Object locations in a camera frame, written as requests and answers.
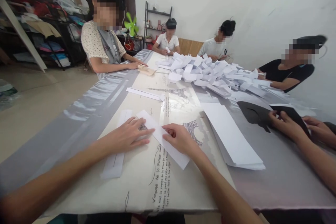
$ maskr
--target tiled floor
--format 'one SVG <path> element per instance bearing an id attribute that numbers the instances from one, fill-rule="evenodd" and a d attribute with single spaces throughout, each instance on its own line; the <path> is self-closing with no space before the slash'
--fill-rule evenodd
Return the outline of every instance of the tiled floor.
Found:
<path id="1" fill-rule="evenodd" d="M 97 75 L 83 67 L 66 71 L 54 69 L 45 74 L 19 66 L 0 67 L 0 79 L 10 82 L 20 93 L 13 107 L 0 112 L 0 162 L 76 101 L 94 83 Z M 186 223 L 220 223 L 220 215 L 186 215 Z M 47 223 L 50 218 L 35 222 Z"/>

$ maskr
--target black shirt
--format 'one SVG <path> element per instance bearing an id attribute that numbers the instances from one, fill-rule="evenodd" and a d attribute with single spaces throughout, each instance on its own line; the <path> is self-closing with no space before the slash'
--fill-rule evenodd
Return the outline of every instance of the black shirt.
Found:
<path id="1" fill-rule="evenodd" d="M 259 67 L 260 71 L 267 73 L 266 79 L 270 81 L 283 82 L 287 78 L 293 78 L 303 82 L 314 72 L 315 67 L 313 65 L 298 65 L 287 70 L 279 70 L 278 67 L 281 64 L 281 59 L 273 60 L 262 67 Z M 291 91 L 300 83 L 284 90 L 285 93 Z"/>

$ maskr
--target hand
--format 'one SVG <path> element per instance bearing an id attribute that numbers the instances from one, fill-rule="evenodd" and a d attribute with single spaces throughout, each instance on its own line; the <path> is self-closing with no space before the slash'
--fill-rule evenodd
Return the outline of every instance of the hand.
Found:
<path id="1" fill-rule="evenodd" d="M 209 56 L 209 58 L 212 59 L 212 61 L 218 60 L 218 57 L 216 55 L 208 55 L 208 56 Z"/>
<path id="2" fill-rule="evenodd" d="M 282 133 L 289 136 L 293 141 L 307 137 L 303 129 L 294 122 L 285 111 L 280 112 L 280 117 L 277 118 L 277 112 L 271 111 L 268 115 L 271 119 L 272 125 L 280 130 Z"/>
<path id="3" fill-rule="evenodd" d="M 229 55 L 225 55 L 225 54 L 222 55 L 221 58 L 219 59 L 219 61 L 223 61 L 223 60 L 225 60 L 227 56 L 229 56 Z"/>
<path id="4" fill-rule="evenodd" d="M 138 69 L 138 66 L 141 65 L 139 62 L 132 62 L 127 64 L 128 69 Z"/>
<path id="5" fill-rule="evenodd" d="M 144 65 L 144 66 L 148 67 L 148 65 L 146 63 L 143 63 L 141 60 L 135 59 L 135 62 L 140 63 L 141 65 Z"/>
<path id="6" fill-rule="evenodd" d="M 108 133 L 106 136 L 98 139 L 92 144 L 93 147 L 97 147 L 101 150 L 105 156 L 117 153 L 124 153 L 133 150 L 136 147 L 149 143 L 149 139 L 142 139 L 136 141 L 137 138 L 145 135 L 152 134 L 155 129 L 139 130 L 139 126 L 144 124 L 146 120 L 140 118 L 134 120 L 135 117 L 131 117 L 119 128 Z"/>
<path id="7" fill-rule="evenodd" d="M 324 122 L 321 122 L 313 117 L 305 116 L 302 119 L 307 124 L 307 128 L 311 130 L 311 137 L 314 140 L 321 142 L 334 142 L 336 144 L 336 135 L 325 125 Z"/>
<path id="8" fill-rule="evenodd" d="M 161 54 L 164 55 L 164 56 L 166 56 L 168 54 L 168 51 L 166 49 L 161 50 Z"/>
<path id="9" fill-rule="evenodd" d="M 266 78 L 265 78 L 265 75 L 258 74 L 258 79 L 265 80 Z"/>
<path id="10" fill-rule="evenodd" d="M 200 150 L 197 143 L 192 139 L 186 128 L 179 124 L 167 124 L 162 126 L 169 135 L 163 135 L 168 143 L 179 152 L 191 156 L 193 152 Z"/>

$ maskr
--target wooden chair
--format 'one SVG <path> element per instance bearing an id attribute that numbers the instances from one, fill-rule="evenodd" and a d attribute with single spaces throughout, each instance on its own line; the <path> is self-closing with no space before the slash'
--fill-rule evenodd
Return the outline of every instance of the wooden chair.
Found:
<path id="1" fill-rule="evenodd" d="M 203 42 L 187 40 L 184 38 L 179 38 L 178 41 L 180 43 L 181 54 L 191 54 L 193 57 L 196 57 L 196 54 L 198 54 L 203 45 Z"/>

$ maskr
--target grey tablecloth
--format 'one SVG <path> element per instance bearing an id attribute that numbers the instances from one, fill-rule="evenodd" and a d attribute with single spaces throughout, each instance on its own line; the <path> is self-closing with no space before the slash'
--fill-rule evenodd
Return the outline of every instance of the grey tablecloth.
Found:
<path id="1" fill-rule="evenodd" d="M 142 50 L 136 55 L 144 62 L 150 56 L 149 50 Z M 106 75 L 2 162 L 2 193 L 17 189 L 84 149 L 92 139 L 97 139 L 126 96 L 126 92 L 121 90 L 125 86 L 131 86 L 137 75 L 136 70 Z M 200 102 L 219 102 L 229 109 L 247 141 L 264 161 L 264 171 L 229 167 L 237 191 L 252 208 L 336 208 L 336 198 L 319 180 L 292 142 L 274 132 L 267 133 L 258 125 L 249 124 L 236 102 L 218 97 L 201 87 L 195 86 L 194 89 Z M 264 104 L 285 102 L 271 93 L 259 101 Z M 321 114 L 320 118 L 325 119 L 326 116 Z"/>

